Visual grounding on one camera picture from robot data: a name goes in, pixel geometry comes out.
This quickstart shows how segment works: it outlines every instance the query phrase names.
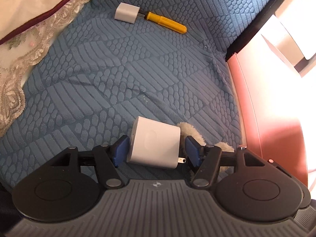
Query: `white object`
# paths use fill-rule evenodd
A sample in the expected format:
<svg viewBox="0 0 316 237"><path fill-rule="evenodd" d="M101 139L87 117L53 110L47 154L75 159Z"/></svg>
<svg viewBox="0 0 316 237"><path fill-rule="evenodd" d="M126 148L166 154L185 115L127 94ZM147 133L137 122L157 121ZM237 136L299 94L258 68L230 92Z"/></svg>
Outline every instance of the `white object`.
<svg viewBox="0 0 316 237"><path fill-rule="evenodd" d="M307 60L316 53L315 4L316 0L285 0L275 13Z"/></svg>
<svg viewBox="0 0 316 237"><path fill-rule="evenodd" d="M127 3L120 3L115 11L114 18L134 24L136 21L139 7Z"/></svg>
<svg viewBox="0 0 316 237"><path fill-rule="evenodd" d="M127 162L152 167L176 168L179 145L179 127L137 117L132 129Z"/></svg>

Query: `blue textured cushion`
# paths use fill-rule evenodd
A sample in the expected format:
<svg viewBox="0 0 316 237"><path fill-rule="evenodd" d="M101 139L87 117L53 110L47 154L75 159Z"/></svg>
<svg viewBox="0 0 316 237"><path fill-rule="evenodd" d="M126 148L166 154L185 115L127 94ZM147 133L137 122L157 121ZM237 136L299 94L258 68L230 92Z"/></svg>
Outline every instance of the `blue textured cushion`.
<svg viewBox="0 0 316 237"><path fill-rule="evenodd" d="M91 149L131 132L138 115L194 125L208 143L239 144L239 116L224 52L268 0L92 0L54 42L23 90L26 108L0 139L11 186L68 146ZM127 2L188 27L185 35L113 19ZM123 163L121 177L179 179ZM95 177L90 168L83 171Z"/></svg>

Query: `yellow screwdriver handle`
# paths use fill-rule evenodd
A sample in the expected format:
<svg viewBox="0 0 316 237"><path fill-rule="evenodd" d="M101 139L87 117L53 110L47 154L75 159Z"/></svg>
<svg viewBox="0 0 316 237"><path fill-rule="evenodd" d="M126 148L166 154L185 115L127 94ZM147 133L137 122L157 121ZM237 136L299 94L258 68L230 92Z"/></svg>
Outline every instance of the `yellow screwdriver handle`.
<svg viewBox="0 0 316 237"><path fill-rule="evenodd" d="M168 19L166 17L154 14L152 12L148 12L146 19L150 20L150 21L153 21L153 22L156 22L156 23L158 23L161 26L170 28L170 29L172 29L172 30L174 30L176 32L179 32L180 34L186 33L186 26L184 26L184 25L182 25L180 23L177 23L177 22L175 22L173 20L170 20L170 19Z"/></svg>

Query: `pink leather cushion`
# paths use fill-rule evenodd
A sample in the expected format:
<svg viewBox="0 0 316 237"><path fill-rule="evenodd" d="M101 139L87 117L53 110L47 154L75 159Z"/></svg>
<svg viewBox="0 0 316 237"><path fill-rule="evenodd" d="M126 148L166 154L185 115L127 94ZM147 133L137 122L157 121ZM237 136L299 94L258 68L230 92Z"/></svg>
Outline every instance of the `pink leather cushion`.
<svg viewBox="0 0 316 237"><path fill-rule="evenodd" d="M228 61L247 146L265 160L275 160L307 185L306 154L299 121L301 77L269 45L258 33Z"/></svg>

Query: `round black disc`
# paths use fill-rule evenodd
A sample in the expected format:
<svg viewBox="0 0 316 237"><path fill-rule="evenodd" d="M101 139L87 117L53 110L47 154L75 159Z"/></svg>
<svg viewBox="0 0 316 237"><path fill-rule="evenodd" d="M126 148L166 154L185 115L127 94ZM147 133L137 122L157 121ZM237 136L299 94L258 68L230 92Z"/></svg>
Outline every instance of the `round black disc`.
<svg viewBox="0 0 316 237"><path fill-rule="evenodd" d="M95 205L99 193L97 183L89 176L50 167L19 182L12 199L28 218L60 222L87 212Z"/></svg>
<svg viewBox="0 0 316 237"><path fill-rule="evenodd" d="M248 167L229 175L217 184L216 199L225 210L249 221L275 222L291 217L300 207L302 190L274 170L278 169L270 172Z"/></svg>

